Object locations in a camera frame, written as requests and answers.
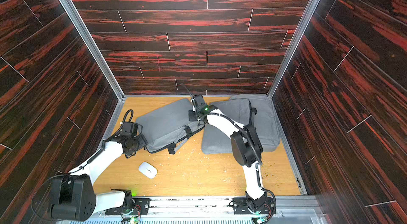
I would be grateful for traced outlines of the white computer mouse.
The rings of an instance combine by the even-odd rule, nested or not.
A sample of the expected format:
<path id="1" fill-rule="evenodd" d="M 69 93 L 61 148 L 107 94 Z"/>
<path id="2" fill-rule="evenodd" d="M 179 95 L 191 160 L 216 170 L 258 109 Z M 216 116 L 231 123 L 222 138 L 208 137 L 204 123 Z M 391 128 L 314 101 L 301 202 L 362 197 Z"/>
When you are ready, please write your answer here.
<path id="1" fill-rule="evenodd" d="M 138 170 L 150 179 L 155 178 L 158 174 L 158 170 L 147 162 L 141 163 Z"/>

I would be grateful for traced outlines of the grey laptop bag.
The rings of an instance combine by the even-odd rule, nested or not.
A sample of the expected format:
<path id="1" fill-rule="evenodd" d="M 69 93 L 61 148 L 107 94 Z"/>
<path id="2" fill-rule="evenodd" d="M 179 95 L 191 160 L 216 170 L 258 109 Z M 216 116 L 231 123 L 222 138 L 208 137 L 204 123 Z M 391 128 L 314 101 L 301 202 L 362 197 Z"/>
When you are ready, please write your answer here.
<path id="1" fill-rule="evenodd" d="M 272 99 L 266 94 L 241 94 L 230 98 L 235 99 L 248 99 L 251 106 L 257 110 L 257 114 L 252 114 L 252 124 L 256 128 L 263 150 L 275 151 L 280 144 L 280 134 Z"/>
<path id="2" fill-rule="evenodd" d="M 138 117 L 136 123 L 147 142 L 146 150 L 154 154 L 167 149 L 174 155 L 183 143 L 203 130 L 204 122 L 189 120 L 191 110 L 190 101 L 182 99 Z"/>
<path id="3" fill-rule="evenodd" d="M 251 103 L 247 99 L 212 102 L 211 105 L 218 108 L 216 113 L 221 112 L 240 127 L 251 123 Z M 209 115 L 207 120 L 208 124 L 205 125 L 202 138 L 202 152 L 206 155 L 231 154 L 230 136 L 238 129 L 232 122 L 218 115 Z"/>

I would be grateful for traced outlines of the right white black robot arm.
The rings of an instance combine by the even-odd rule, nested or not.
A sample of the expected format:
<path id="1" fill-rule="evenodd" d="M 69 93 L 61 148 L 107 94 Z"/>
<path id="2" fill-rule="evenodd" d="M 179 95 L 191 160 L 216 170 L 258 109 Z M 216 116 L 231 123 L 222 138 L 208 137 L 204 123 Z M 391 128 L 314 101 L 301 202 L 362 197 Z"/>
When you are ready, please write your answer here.
<path id="1" fill-rule="evenodd" d="M 189 94 L 193 106 L 189 111 L 190 121 L 203 121 L 230 138 L 232 154 L 236 162 L 243 167 L 248 210 L 259 214 L 264 207 L 268 207 L 271 217 L 276 212 L 277 203 L 275 195 L 265 189 L 262 183 L 260 166 L 263 147 L 252 123 L 252 115 L 257 114 L 257 110 L 248 103 L 249 122 L 244 125 L 226 116 L 215 105 L 208 105 L 202 95 Z"/>

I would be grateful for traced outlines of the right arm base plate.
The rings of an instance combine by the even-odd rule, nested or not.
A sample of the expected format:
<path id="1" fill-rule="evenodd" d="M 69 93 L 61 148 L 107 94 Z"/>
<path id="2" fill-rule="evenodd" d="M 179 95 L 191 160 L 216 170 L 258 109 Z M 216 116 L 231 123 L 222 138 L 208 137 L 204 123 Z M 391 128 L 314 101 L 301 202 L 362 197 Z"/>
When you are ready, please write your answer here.
<path id="1" fill-rule="evenodd" d="M 276 213 L 275 202 L 273 198 L 261 197 L 257 200 L 248 199 L 246 197 L 233 198 L 229 203 L 229 207 L 233 208 L 236 215 L 248 214 L 268 214 L 273 215 Z"/>

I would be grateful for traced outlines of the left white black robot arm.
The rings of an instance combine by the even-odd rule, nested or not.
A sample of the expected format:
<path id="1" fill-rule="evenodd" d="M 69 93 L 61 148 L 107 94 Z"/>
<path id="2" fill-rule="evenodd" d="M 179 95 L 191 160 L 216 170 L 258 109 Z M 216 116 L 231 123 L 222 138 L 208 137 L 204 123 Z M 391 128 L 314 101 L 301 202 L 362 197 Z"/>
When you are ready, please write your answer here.
<path id="1" fill-rule="evenodd" d="M 100 149 L 71 171 L 50 177 L 48 203 L 30 205 L 33 214 L 47 222 L 62 220 L 86 221 L 93 214 L 116 209 L 121 216 L 135 214 L 140 217 L 143 207 L 137 205 L 131 191 L 114 189 L 95 194 L 97 178 L 121 155 L 130 158 L 147 145 L 138 133 L 138 124 L 132 122 L 133 110 L 128 110 L 119 129 L 101 143 Z"/>

